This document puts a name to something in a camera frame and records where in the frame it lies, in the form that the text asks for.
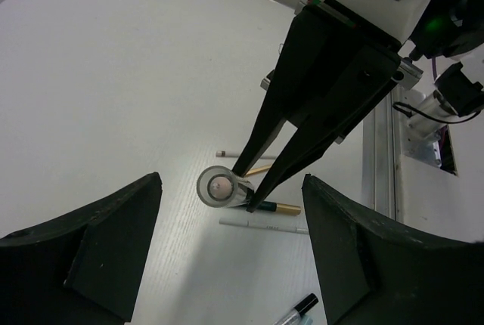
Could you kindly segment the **black clear-capped makeup stick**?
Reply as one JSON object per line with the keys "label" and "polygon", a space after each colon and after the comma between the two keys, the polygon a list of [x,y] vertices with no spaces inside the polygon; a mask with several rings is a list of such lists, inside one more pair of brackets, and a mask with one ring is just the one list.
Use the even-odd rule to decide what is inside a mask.
{"label": "black clear-capped makeup stick", "polygon": [[255,193],[254,186],[245,178],[224,166],[210,166],[197,179],[197,195],[212,208],[248,205]]}

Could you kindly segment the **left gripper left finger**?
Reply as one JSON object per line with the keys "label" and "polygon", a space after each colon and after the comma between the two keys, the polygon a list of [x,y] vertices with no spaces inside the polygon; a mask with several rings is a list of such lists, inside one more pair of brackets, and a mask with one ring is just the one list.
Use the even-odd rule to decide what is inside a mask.
{"label": "left gripper left finger", "polygon": [[161,197],[162,181],[153,172],[3,237],[1,322],[131,322]]}

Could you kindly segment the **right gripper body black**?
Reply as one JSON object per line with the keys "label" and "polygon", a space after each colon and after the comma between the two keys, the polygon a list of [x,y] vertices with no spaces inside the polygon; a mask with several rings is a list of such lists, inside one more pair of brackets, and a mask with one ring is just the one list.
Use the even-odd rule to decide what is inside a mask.
{"label": "right gripper body black", "polygon": [[410,36],[411,60],[455,57],[483,44],[483,0],[430,0]]}

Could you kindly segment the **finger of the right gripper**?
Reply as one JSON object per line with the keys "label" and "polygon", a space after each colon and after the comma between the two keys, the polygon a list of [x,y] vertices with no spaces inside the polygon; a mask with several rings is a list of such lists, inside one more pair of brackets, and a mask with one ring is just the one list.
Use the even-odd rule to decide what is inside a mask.
{"label": "finger of the right gripper", "polygon": [[285,43],[245,146],[245,168],[278,136],[285,122],[296,127],[272,164],[248,212],[280,184],[348,135],[396,86],[400,44]]}
{"label": "finger of the right gripper", "polygon": [[250,138],[234,173],[245,175],[286,122],[297,130],[270,177],[291,177],[320,159],[335,139],[361,121],[356,92],[363,17],[337,0],[310,2],[292,20]]}

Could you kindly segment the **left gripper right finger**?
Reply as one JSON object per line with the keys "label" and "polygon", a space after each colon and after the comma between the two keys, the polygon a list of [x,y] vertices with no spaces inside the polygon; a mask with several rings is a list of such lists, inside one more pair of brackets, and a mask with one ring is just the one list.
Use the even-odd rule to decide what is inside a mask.
{"label": "left gripper right finger", "polygon": [[483,244],[419,231],[307,175],[306,221],[329,324],[481,324]]}

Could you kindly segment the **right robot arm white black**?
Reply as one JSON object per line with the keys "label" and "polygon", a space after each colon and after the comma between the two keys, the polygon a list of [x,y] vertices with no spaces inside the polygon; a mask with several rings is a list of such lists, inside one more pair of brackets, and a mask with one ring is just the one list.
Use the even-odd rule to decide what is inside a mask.
{"label": "right robot arm white black", "polygon": [[256,211],[280,184],[345,138],[404,78],[404,42],[424,55],[472,50],[478,0],[302,0],[250,138],[232,169],[243,176],[284,124],[296,133],[244,206]]}

